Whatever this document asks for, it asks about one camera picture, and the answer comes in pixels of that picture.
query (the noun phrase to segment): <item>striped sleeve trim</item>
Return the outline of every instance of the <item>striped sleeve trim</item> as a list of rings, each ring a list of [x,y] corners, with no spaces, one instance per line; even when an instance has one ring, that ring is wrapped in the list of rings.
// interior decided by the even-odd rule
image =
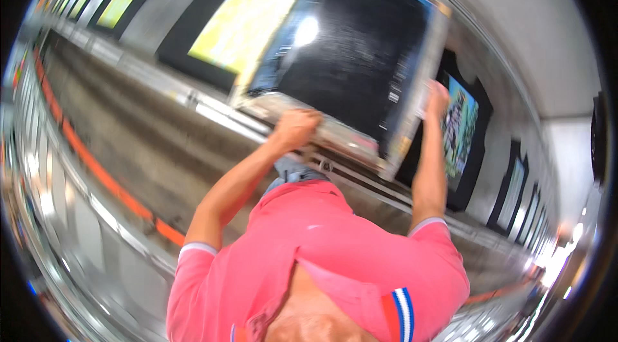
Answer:
[[[392,342],[411,342],[414,333],[414,311],[407,288],[398,288],[382,297],[382,309],[390,329]]]
[[[201,249],[202,251],[206,251],[207,253],[210,253],[212,256],[217,256],[217,253],[218,253],[218,251],[212,245],[201,243],[199,241],[193,241],[191,243],[187,243],[186,245],[182,246],[181,253],[178,254],[178,260],[180,260],[184,252],[190,249]]]
[[[410,233],[408,234],[408,237],[409,238],[413,237],[413,235],[416,232],[418,232],[421,228],[423,228],[424,226],[429,225],[431,223],[442,223],[442,224],[446,225],[446,222],[444,221],[443,218],[440,218],[440,217],[429,217],[429,218],[424,219],[419,224],[417,224],[416,227],[414,227],[414,229],[410,231]]]

